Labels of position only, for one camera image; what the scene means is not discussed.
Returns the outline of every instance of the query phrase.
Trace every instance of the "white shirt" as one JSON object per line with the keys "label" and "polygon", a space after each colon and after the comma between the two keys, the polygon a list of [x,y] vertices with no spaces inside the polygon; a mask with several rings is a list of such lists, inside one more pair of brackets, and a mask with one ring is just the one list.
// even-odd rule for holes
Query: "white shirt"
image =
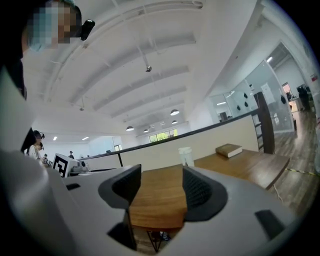
{"label": "white shirt", "polygon": [[32,145],[30,147],[30,150],[29,150],[29,157],[32,157],[33,159],[39,159],[41,160],[41,156],[39,154],[39,150],[36,148],[35,145]]}

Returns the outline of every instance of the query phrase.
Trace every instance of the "table leg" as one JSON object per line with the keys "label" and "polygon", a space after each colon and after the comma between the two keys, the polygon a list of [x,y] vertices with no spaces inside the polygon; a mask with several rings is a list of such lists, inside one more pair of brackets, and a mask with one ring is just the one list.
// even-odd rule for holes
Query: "table leg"
{"label": "table leg", "polygon": [[[162,241],[162,238],[160,236],[160,232],[147,231],[146,233],[148,234],[148,237],[150,239],[150,242],[153,246],[154,251],[157,253],[159,251],[161,241]],[[157,237],[156,236],[158,236],[160,238],[160,242],[159,242],[158,246],[157,246]]]}

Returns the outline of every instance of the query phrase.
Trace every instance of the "wooden floor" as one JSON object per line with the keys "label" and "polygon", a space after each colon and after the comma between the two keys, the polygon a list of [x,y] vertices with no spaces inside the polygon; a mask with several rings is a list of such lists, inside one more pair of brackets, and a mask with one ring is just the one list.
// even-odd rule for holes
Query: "wooden floor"
{"label": "wooden floor", "polygon": [[[317,146],[316,116],[312,112],[295,112],[297,131],[275,134],[275,154],[290,157],[288,168],[315,172],[314,160]],[[310,207],[320,184],[320,177],[285,170],[274,184],[284,205],[297,215],[303,215]],[[274,187],[269,192],[275,197]],[[147,255],[156,254],[146,231],[134,229],[137,250]],[[160,250],[169,242],[162,241]]]}

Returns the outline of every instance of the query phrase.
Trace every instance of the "desk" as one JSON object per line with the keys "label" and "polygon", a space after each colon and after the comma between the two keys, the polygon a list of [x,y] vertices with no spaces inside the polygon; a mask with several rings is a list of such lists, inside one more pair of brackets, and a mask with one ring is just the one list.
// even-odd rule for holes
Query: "desk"
{"label": "desk", "polygon": [[[276,182],[288,163],[286,156],[250,150],[232,158],[212,154],[194,161],[196,167],[244,179],[264,189]],[[182,228],[187,212],[182,168],[179,164],[142,173],[141,187],[129,209],[133,227],[147,231]]]}

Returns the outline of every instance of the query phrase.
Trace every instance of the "white ceiling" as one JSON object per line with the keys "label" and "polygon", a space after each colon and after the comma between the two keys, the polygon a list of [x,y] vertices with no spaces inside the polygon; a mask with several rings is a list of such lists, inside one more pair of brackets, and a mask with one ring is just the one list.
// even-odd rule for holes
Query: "white ceiling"
{"label": "white ceiling", "polygon": [[89,143],[90,141],[99,138],[100,136],[90,135],[89,138],[86,140],[82,140],[83,138],[87,137],[84,135],[75,135],[75,134],[58,134],[58,133],[51,133],[45,132],[45,138],[42,139],[42,143],[46,145],[46,143]]}
{"label": "white ceiling", "polygon": [[[119,8],[112,0],[77,0],[83,20],[96,21],[89,38],[85,42],[75,39],[70,45],[59,45],[42,54],[28,52],[24,56],[27,101],[36,104],[35,111],[41,112],[36,124],[44,132],[54,134],[58,129],[60,133],[67,130],[84,133],[90,125],[88,133],[119,135],[125,133],[124,127],[128,125],[145,127],[165,120],[169,124],[173,108],[180,110],[179,122],[183,123],[186,102],[196,95],[195,92],[203,90],[202,95],[205,95],[211,87],[211,84],[202,86],[202,80],[192,82],[195,75],[201,74],[203,56],[208,55],[203,48],[207,40],[206,30],[203,31],[206,6],[202,9],[201,1],[116,1]],[[214,2],[216,11],[218,8],[228,11],[224,3]],[[256,4],[255,0],[246,2]],[[229,15],[240,15],[240,11],[236,11],[238,7],[231,4],[228,6],[233,9]],[[223,43],[219,34],[223,29],[217,23],[214,25],[216,38]],[[222,57],[228,60],[227,55],[221,54],[217,59],[209,56],[208,60],[222,69]],[[151,72],[146,72],[146,62],[152,66]],[[205,77],[205,82],[213,83],[211,78]],[[41,104],[47,110],[45,113],[40,111]],[[55,108],[59,109],[59,114],[51,118]],[[62,116],[62,109],[68,114]],[[93,114],[96,118],[91,118],[90,122],[87,117]],[[95,123],[98,117],[103,117],[103,122]]]}

